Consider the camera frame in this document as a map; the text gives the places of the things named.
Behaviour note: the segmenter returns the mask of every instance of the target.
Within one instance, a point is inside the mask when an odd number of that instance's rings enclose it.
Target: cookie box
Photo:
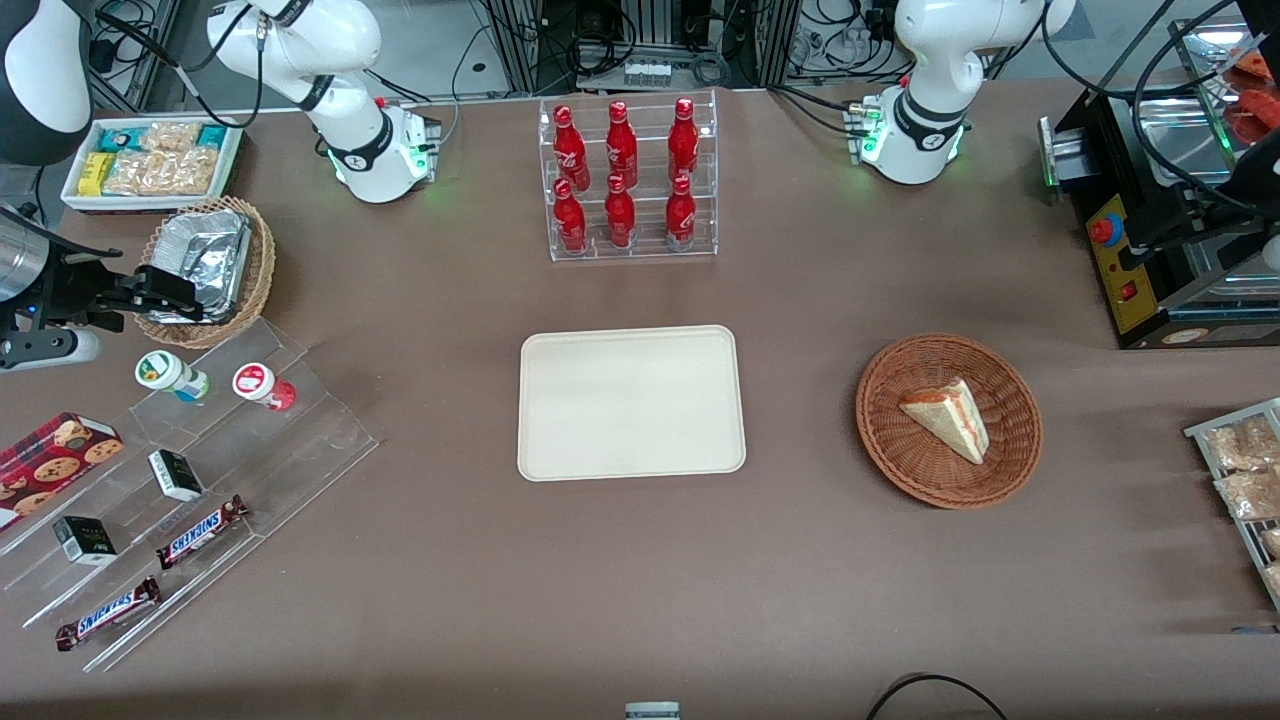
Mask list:
[[[63,413],[0,451],[0,530],[124,447],[110,425]]]

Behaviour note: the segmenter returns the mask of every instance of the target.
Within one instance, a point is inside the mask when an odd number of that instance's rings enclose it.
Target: clear acrylic bottle rack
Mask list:
[[[269,322],[255,320],[192,363],[212,383],[201,404],[152,392],[111,421],[125,447],[105,471],[99,469],[0,534],[5,603],[24,619],[24,628],[47,634],[50,653],[58,652],[59,626],[155,575],[164,602],[59,653],[86,673],[111,667],[378,447],[302,361],[303,352]],[[232,391],[236,370],[255,361],[297,388],[288,411],[274,413]],[[200,500],[178,502],[160,492],[147,456],[161,447],[187,457],[204,487]],[[250,514],[177,566],[161,570],[156,550],[233,495]],[[118,556],[102,566],[68,561],[51,527],[61,515],[101,520]]]
[[[694,217],[694,243],[684,252],[667,247],[667,199],[671,197],[671,178],[667,176],[667,135],[676,118],[676,99],[694,101],[694,124],[698,126],[698,170],[694,173],[691,195],[698,204]],[[609,190],[609,161],[604,138],[609,132],[609,102],[622,99],[627,104],[631,127],[636,131],[639,147],[640,182],[631,188],[636,205],[636,237],[631,247],[618,250],[608,237],[604,199]],[[573,124],[586,142],[586,165],[591,172],[591,186],[577,193],[586,213],[588,249],[582,255],[570,255],[561,243],[552,206],[556,196],[552,183],[559,177],[556,164],[556,123],[552,110],[568,105],[573,110]],[[690,255],[716,255],[719,249],[717,199],[716,140],[719,132],[716,118],[713,91],[682,94],[636,94],[616,97],[573,96],[544,100],[539,106],[538,149],[543,169],[543,201],[547,205],[547,236],[553,261],[561,260],[626,260],[628,258],[687,258]]]

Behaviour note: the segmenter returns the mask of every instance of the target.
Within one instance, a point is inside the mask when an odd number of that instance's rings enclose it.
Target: metal cylinder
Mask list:
[[[49,260],[49,241],[0,215],[0,302],[31,287]]]

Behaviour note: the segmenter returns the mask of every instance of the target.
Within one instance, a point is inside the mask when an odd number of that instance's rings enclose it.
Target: aluminum foil container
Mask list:
[[[160,228],[151,265],[191,281],[196,300],[205,307],[201,324],[219,324],[236,315],[236,299],[244,278],[253,223],[234,210],[186,214]],[[189,324],[173,313],[148,313],[161,324]]]

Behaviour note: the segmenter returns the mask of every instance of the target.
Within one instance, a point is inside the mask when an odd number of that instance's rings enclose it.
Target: bottle cap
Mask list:
[[[250,363],[232,378],[232,389],[244,400],[262,400],[275,387],[275,373],[261,363]]]

